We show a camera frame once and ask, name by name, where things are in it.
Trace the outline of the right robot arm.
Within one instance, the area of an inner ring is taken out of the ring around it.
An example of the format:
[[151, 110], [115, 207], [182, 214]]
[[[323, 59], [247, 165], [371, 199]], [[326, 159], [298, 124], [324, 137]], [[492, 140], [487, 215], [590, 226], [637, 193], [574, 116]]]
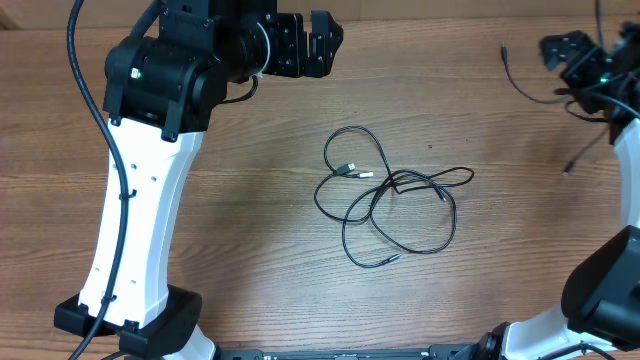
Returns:
[[497, 326], [459, 359], [610, 359], [639, 347], [639, 26], [625, 23], [612, 50], [582, 31], [546, 36], [539, 48], [548, 70], [566, 66], [557, 94], [607, 125], [621, 175], [620, 230], [573, 270], [558, 306]]

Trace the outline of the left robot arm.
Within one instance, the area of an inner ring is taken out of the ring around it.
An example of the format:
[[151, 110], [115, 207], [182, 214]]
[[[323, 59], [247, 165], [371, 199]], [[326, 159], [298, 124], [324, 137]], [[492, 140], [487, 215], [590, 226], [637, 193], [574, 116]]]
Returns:
[[343, 41], [332, 15], [282, 13], [274, 1], [152, 2], [107, 55], [102, 103], [109, 149], [97, 246], [82, 290], [54, 324], [87, 347], [115, 335], [133, 359], [217, 359], [198, 320], [201, 296], [171, 285], [168, 260], [187, 175], [230, 84], [262, 75], [329, 75]]

